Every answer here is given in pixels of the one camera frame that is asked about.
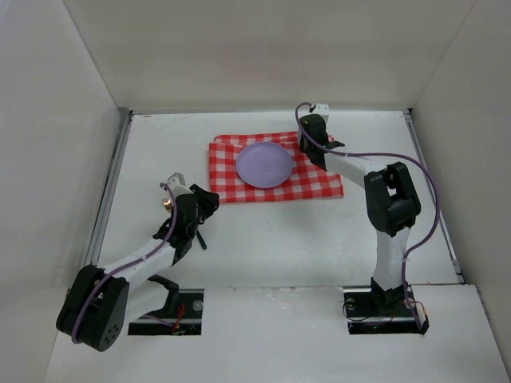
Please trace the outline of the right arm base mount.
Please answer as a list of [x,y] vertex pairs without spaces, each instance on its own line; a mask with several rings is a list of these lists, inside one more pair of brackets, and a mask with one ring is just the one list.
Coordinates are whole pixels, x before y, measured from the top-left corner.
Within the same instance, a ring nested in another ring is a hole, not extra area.
[[426,308],[410,286],[384,291],[373,282],[345,288],[342,311],[350,335],[424,335],[430,328]]

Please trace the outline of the purple plastic plate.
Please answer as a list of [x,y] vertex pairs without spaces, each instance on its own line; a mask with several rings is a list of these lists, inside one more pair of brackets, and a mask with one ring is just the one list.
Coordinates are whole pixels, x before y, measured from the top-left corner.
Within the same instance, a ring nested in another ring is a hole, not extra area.
[[291,154],[273,142],[249,144],[236,157],[237,175],[254,188],[279,186],[290,177],[293,168]]

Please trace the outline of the red white checkered cloth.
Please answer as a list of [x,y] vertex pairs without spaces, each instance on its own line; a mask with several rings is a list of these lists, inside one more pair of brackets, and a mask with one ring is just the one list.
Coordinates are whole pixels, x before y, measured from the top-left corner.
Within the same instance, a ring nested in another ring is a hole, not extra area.
[[[246,184],[236,171],[236,157],[249,144],[273,142],[287,150],[294,161],[290,177],[274,188]],[[209,183],[221,203],[283,202],[301,199],[341,198],[341,176],[313,165],[299,150],[297,132],[217,136],[208,146]]]

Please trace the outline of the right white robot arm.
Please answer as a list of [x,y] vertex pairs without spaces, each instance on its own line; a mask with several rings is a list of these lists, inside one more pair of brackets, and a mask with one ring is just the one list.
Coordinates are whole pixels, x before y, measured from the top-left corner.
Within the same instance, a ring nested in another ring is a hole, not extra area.
[[421,204],[408,167],[385,164],[364,156],[334,154],[341,144],[330,142],[319,114],[297,119],[299,150],[321,169],[341,175],[365,192],[366,212],[377,233],[377,260],[371,285],[383,291],[402,285],[402,263],[410,229]]

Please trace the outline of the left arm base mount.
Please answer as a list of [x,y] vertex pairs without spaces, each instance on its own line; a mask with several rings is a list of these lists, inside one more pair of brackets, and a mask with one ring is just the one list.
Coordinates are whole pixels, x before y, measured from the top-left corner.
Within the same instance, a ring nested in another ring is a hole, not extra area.
[[182,289],[154,275],[129,299],[125,317],[130,336],[199,336],[202,332],[204,290]]

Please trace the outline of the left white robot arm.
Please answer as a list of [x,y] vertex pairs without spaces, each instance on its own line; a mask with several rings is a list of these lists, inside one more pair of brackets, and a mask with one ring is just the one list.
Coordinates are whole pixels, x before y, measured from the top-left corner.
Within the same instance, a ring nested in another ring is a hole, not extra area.
[[220,206],[218,194],[196,184],[167,182],[171,213],[156,234],[138,251],[106,267],[82,267],[57,316],[56,328],[75,344],[98,352],[113,345],[124,325],[138,318],[163,321],[182,316],[179,286],[161,275],[191,249],[200,225]]

